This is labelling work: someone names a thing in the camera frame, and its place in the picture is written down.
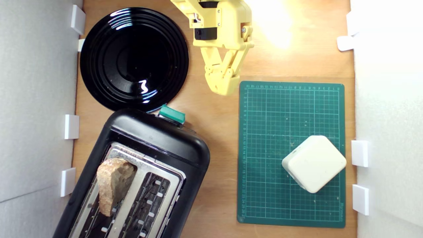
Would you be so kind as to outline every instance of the cutting mat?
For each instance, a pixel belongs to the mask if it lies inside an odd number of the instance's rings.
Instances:
[[[281,165],[310,135],[326,136],[345,155],[344,105],[342,84],[241,82],[239,222],[345,227],[345,170],[310,194]]]

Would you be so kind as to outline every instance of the black toaster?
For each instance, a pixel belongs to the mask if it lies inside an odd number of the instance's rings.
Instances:
[[[96,171],[112,157],[137,171],[107,217],[99,212]],[[53,238],[179,237],[209,161],[204,141],[175,117],[119,110],[104,125]]]

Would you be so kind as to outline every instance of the black plate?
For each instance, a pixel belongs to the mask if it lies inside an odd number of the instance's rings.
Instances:
[[[105,107],[150,112],[172,100],[184,84],[188,47],[167,16],[125,8],[91,29],[80,67],[88,91]]]

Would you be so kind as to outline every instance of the wooden table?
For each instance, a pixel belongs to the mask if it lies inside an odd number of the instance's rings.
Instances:
[[[357,237],[352,209],[350,143],[355,137],[354,65],[351,52],[341,53],[336,37],[346,34],[347,0],[246,0],[253,11],[255,47],[242,68],[242,80],[343,83],[346,97],[346,227],[326,229],[239,224],[236,221],[238,95],[212,93],[204,78],[200,50],[192,47],[188,19],[169,0],[84,0],[85,33],[103,16],[139,6],[160,11],[183,30],[190,51],[184,87],[169,106],[186,113],[192,128],[206,141],[211,162],[182,233],[183,238],[216,237]],[[79,177],[99,132],[112,112],[88,93],[78,75],[77,109],[80,138],[75,141],[73,166]]]

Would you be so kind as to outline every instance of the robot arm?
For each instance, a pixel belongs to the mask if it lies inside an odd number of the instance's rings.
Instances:
[[[242,62],[254,47],[251,9],[243,0],[171,2],[194,29],[193,45],[201,48],[210,89],[220,95],[231,94],[238,85]],[[228,49],[223,60],[218,48]]]

